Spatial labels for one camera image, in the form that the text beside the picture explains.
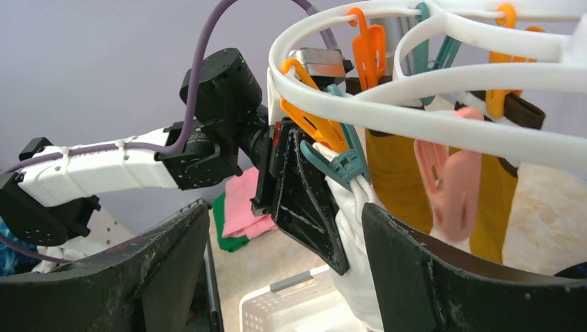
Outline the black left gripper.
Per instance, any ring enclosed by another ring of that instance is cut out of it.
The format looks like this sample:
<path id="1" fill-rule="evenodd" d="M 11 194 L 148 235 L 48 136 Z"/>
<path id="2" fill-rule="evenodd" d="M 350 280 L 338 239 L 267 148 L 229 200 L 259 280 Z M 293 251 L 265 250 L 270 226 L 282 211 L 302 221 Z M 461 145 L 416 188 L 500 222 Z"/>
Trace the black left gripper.
<path id="1" fill-rule="evenodd" d="M 311 138 L 295 122 L 283 118 L 262 128 L 251 161 L 258 170 L 254 216 L 270 214 L 278 228 L 318 255 L 335 273 L 350 268 L 335 216 L 338 205 L 325 177 L 302 154 Z"/>

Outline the white sock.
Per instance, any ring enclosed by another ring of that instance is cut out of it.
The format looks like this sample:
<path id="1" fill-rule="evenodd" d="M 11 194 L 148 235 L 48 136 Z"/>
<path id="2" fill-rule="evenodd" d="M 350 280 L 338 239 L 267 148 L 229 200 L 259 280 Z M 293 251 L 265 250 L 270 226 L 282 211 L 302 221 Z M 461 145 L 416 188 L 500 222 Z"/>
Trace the white sock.
<path id="1" fill-rule="evenodd" d="M 334 283 L 354 316 L 365 328 L 382 331 L 383 322 L 365 248 L 361 216 L 365 203 L 375 203 L 383 208 L 385 206 L 374 190 L 372 177 L 371 182 L 363 177 L 354 179 L 350 183 L 350 191 L 331 178 L 327 178 L 326 182 L 339 207 L 335 222 L 350 265 L 344 275 L 333 275 Z M 427 234 L 446 240 L 433 228 Z"/>

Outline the mustard yellow sock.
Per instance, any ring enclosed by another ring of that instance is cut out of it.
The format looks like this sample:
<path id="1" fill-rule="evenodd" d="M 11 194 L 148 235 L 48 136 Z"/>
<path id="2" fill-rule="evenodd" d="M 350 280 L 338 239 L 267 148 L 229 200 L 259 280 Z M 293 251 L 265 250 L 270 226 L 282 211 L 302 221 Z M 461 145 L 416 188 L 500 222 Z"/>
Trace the mustard yellow sock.
<path id="1" fill-rule="evenodd" d="M 404 223 L 429 233 L 433 216 L 415 159 L 414 140 L 367 130 L 365 145 L 374 190 L 385 208 Z M 504 160 L 482 158 L 476 228 L 468 249 L 483 259 L 502 263 L 517 173 Z"/>

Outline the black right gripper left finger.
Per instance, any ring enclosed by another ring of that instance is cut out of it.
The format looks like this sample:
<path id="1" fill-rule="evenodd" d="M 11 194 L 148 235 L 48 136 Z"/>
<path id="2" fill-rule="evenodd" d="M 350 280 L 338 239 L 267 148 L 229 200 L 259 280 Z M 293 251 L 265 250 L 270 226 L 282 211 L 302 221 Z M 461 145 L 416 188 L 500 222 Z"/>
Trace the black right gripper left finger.
<path id="1" fill-rule="evenodd" d="M 199 200 L 50 273 L 2 277 L 1 330 L 185 331 L 209 226 Z"/>

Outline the white plastic clip hanger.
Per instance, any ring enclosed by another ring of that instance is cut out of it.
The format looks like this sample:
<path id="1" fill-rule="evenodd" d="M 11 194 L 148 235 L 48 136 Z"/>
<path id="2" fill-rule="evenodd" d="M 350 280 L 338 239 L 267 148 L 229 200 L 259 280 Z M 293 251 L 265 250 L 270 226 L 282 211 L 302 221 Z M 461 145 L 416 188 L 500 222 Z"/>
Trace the white plastic clip hanger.
<path id="1" fill-rule="evenodd" d="M 393 81 L 350 98 L 315 91 L 280 68 L 302 38 L 351 20 L 351 4 L 324 10 L 290 26 L 269 51 L 275 90 L 316 116 L 361 127 L 513 158 L 574 172 L 586 171 L 586 139 L 557 133 L 463 120 L 446 111 L 425 113 L 408 102 L 445 93 L 476 90 L 586 92 L 586 2 L 515 1 L 519 19 L 574 21 L 572 35 L 532 33 L 487 24 L 500 17 L 497 1 L 429 1 L 431 17 L 409 30 L 397 45 Z M 438 34 L 526 62 L 476 64 L 405 76 L 401 61 L 415 46 Z"/>

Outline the pink clothespin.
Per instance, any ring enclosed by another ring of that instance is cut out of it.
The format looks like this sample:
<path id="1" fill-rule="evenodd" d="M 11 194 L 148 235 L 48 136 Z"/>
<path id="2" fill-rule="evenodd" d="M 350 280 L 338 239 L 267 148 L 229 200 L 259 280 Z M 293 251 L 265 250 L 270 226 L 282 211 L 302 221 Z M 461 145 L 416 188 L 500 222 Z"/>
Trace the pink clothespin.
<path id="1" fill-rule="evenodd" d="M 478 211 L 482 154 L 415 140 L 414 152 L 433 213 L 433 229 L 450 242 L 473 233 Z"/>

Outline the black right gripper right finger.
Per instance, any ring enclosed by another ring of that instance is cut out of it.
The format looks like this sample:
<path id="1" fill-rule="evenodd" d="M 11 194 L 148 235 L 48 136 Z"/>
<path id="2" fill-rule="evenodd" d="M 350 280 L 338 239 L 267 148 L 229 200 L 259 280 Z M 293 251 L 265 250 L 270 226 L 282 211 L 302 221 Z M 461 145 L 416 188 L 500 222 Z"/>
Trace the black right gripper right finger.
<path id="1" fill-rule="evenodd" d="M 586 281 L 481 259 L 373 203 L 363 232 L 386 331 L 585 331 Z"/>

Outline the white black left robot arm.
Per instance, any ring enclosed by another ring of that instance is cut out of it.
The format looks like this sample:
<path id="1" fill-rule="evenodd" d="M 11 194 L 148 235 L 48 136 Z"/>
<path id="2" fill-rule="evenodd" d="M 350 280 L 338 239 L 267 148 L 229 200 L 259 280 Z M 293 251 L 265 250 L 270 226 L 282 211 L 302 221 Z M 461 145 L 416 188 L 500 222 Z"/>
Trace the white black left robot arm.
<path id="1" fill-rule="evenodd" d="M 32 140 L 18 166 L 1 175 L 1 218 L 16 238 L 60 246 L 90 233 L 98 195 L 144 187 L 192 190 L 225 182 L 221 238 L 253 239 L 281 229 L 337 273 L 349 262 L 325 177 L 338 167 L 311 149 L 347 147 L 346 130 L 286 99 L 269 122 L 255 77 L 236 48 L 203 60 L 194 122 L 101 145 L 52 146 Z"/>

